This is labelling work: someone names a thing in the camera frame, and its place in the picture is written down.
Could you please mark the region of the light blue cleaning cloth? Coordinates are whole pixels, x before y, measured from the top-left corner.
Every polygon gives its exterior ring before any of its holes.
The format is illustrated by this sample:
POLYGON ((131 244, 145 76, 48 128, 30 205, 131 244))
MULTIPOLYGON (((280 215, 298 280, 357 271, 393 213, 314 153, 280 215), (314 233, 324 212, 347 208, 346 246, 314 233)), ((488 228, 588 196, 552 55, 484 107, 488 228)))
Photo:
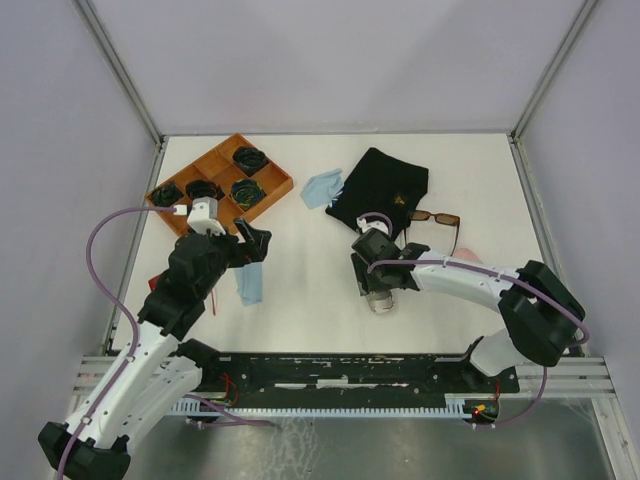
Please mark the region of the light blue cleaning cloth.
POLYGON ((263 300, 263 268, 261 263, 251 263, 235 270, 237 293, 245 307, 263 300))

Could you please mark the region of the marble pattern glasses case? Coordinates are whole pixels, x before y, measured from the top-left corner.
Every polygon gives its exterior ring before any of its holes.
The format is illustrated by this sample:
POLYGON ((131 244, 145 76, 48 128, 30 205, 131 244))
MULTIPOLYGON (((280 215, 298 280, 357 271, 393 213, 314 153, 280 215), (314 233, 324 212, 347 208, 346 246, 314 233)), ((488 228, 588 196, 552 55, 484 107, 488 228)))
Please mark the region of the marble pattern glasses case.
POLYGON ((390 290, 370 292, 365 295, 370 310, 377 315, 390 312, 394 307, 394 298, 390 290))

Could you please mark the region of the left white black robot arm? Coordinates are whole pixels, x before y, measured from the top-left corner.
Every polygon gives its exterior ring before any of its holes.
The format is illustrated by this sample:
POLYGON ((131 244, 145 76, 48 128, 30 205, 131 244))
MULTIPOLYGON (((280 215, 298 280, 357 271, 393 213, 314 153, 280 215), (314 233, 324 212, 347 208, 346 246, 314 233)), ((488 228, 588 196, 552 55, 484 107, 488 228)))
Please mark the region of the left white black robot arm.
POLYGON ((263 261, 272 237, 242 218, 234 223, 237 235, 206 230, 176 241, 167 269, 130 319, 127 346, 78 410, 43 427, 38 442, 57 478, 123 478, 139 444, 180 399, 219 383, 214 349, 185 336, 223 274, 263 261))

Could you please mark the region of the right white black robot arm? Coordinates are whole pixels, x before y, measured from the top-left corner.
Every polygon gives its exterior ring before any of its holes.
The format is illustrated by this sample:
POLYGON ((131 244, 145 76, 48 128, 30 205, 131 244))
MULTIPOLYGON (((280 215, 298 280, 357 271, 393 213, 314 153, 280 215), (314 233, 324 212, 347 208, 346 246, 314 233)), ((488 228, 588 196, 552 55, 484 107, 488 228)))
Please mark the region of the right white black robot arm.
POLYGON ((394 289, 435 292, 498 313, 504 327, 469 347, 458 368, 467 389, 481 391, 504 370, 526 362, 554 367, 565 350, 587 342, 586 312, 545 264, 490 267, 410 243, 399 248, 372 228, 352 244, 363 296, 394 289))

